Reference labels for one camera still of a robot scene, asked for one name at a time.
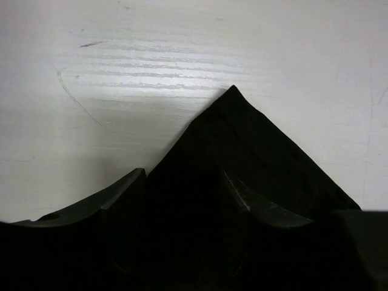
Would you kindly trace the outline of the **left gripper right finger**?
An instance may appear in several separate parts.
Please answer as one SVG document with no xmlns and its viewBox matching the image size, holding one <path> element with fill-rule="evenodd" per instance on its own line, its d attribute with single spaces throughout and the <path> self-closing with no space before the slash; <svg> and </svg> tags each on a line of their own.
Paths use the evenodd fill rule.
<svg viewBox="0 0 388 291">
<path fill-rule="evenodd" d="M 297 215 L 222 174 L 228 271 L 238 290 L 386 290 L 387 213 Z"/>
</svg>

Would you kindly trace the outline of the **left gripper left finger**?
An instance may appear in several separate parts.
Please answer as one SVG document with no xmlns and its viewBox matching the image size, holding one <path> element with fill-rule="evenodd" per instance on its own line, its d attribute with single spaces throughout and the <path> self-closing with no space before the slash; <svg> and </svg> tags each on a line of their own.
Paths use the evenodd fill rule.
<svg viewBox="0 0 388 291">
<path fill-rule="evenodd" d="M 2 290 L 128 290 L 146 174 L 31 221 L 1 223 Z"/>
</svg>

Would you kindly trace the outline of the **black t shirt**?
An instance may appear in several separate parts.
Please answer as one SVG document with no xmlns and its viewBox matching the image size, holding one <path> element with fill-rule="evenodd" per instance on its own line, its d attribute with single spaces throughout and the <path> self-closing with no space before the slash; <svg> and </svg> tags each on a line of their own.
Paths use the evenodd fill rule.
<svg viewBox="0 0 388 291">
<path fill-rule="evenodd" d="M 166 285 L 238 290 L 225 255 L 223 173 L 311 220 L 358 209 L 302 149 L 231 87 L 190 123 L 146 178 L 129 273 Z"/>
</svg>

